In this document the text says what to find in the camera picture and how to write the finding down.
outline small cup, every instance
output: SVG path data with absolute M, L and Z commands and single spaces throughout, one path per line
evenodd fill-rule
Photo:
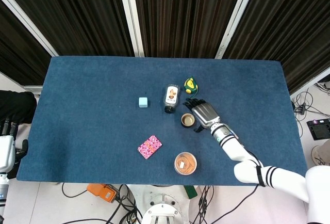
M 183 127 L 192 127 L 195 124 L 195 117 L 190 113 L 185 113 L 181 117 Z
M 180 153 L 174 161 L 174 168 L 181 175 L 190 175 L 197 168 L 197 160 L 194 155 L 188 152 Z

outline black stripe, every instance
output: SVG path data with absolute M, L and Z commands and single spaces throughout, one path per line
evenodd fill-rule
M 278 168 L 278 167 L 276 167 L 276 168 L 272 171 L 272 173 L 270 174 L 270 176 L 269 176 L 269 182 L 270 182 L 270 186 L 271 186 L 272 188 L 274 188 L 274 187 L 273 187 L 273 183 L 272 183 L 272 176 L 273 176 L 274 171 L 275 171 L 277 168 Z
M 273 168 L 274 166 L 271 166 L 269 169 L 268 169 L 268 171 L 267 171 L 267 173 L 266 173 L 266 184 L 269 186 L 269 183 L 268 183 L 268 173 L 270 172 L 270 170 Z
M 225 125 L 220 125 L 220 126 L 216 127 L 215 130 L 212 131 L 211 135 L 213 136 L 213 134 L 221 127 L 225 127 Z
M 227 141 L 231 140 L 231 139 L 235 139 L 234 136 L 232 136 L 231 138 L 227 139 L 226 141 L 224 141 L 220 146 L 221 148 L 223 147 L 223 145 L 225 145 L 227 143 Z
M 233 136 L 232 134 L 226 135 L 225 137 L 222 138 L 222 140 L 220 140 L 219 144 L 221 144 L 221 142 L 225 142 L 225 139 L 229 138 Z
M 262 180 L 261 166 L 257 166 L 256 169 L 257 169 L 257 176 L 258 176 L 258 181 L 259 181 L 260 186 L 266 187 L 265 183 Z

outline black device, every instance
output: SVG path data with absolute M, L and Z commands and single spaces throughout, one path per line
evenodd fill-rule
M 307 122 L 314 140 L 330 139 L 330 118 Z

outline bottle cap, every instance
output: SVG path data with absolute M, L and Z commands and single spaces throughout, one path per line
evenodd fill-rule
M 165 106 L 165 112 L 169 114 L 174 113 L 175 108 L 173 108 L 172 106 Z

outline black cloth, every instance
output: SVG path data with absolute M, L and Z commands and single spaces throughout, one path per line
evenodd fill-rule
M 0 122 L 9 117 L 11 122 L 32 123 L 36 107 L 37 101 L 31 92 L 0 90 Z

